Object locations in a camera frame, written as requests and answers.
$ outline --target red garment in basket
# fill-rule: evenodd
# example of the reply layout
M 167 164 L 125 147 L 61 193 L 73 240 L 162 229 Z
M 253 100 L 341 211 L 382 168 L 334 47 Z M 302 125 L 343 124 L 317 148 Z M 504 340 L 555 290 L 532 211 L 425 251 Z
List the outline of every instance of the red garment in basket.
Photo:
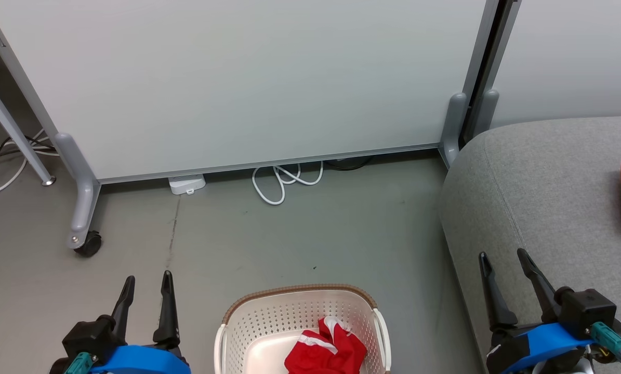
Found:
M 285 359 L 289 374 L 359 374 L 363 343 L 336 317 L 320 320 L 320 333 L 305 330 Z

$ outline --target white plastic basket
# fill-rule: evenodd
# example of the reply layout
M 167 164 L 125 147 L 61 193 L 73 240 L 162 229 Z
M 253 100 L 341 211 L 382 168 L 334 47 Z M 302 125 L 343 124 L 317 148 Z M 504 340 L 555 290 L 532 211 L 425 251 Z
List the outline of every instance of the white plastic basket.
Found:
M 216 334 L 215 374 L 287 374 L 301 332 L 333 315 L 367 348 L 360 374 L 390 374 L 389 332 L 375 300 L 357 287 L 313 284 L 252 293 L 234 303 Z

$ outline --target gray sofa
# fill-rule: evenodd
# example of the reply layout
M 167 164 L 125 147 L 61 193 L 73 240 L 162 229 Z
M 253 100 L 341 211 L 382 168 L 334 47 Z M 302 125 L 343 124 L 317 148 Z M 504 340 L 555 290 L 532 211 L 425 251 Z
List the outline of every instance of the gray sofa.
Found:
M 620 162 L 621 117 L 505 126 L 462 149 L 439 212 L 482 359 L 491 333 L 481 251 L 520 324 L 539 322 L 541 309 L 517 248 L 528 250 L 555 288 L 595 288 L 610 298 L 621 321 Z M 621 372 L 621 365 L 595 369 Z

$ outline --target white partition panel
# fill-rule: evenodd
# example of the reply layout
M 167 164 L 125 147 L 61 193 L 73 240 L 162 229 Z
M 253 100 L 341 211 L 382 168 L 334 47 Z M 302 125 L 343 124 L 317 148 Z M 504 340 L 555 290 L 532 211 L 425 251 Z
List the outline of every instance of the white partition panel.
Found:
M 485 0 L 0 0 L 104 180 L 436 145 Z
M 621 0 L 524 0 L 493 88 L 491 128 L 621 115 Z

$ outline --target gray floor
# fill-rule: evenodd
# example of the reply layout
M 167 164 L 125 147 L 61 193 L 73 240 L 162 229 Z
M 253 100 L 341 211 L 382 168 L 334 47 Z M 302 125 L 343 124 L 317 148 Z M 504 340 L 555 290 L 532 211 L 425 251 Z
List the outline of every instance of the gray floor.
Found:
M 0 94 L 33 135 L 39 125 L 6 75 L 0 68 Z M 20 162 L 0 161 L 0 184 Z M 193 372 L 213 372 L 213 340 L 232 302 L 307 283 L 353 284 L 375 298 L 393 372 L 481 371 L 437 219 L 446 170 L 435 152 L 327 170 L 318 185 L 287 187 L 277 207 L 259 199 L 249 172 L 209 175 L 192 196 L 172 195 L 165 180 L 108 185 L 94 218 L 104 244 L 90 259 L 64 246 L 73 180 L 57 158 L 44 163 L 56 184 L 42 187 L 28 167 L 0 193 L 0 372 L 46 372 L 63 355 L 63 336 L 77 321 L 110 313 L 130 274 L 137 291 L 127 340 L 150 343 L 165 269 L 175 277 L 181 348 Z M 260 180 L 277 197 L 272 173 Z

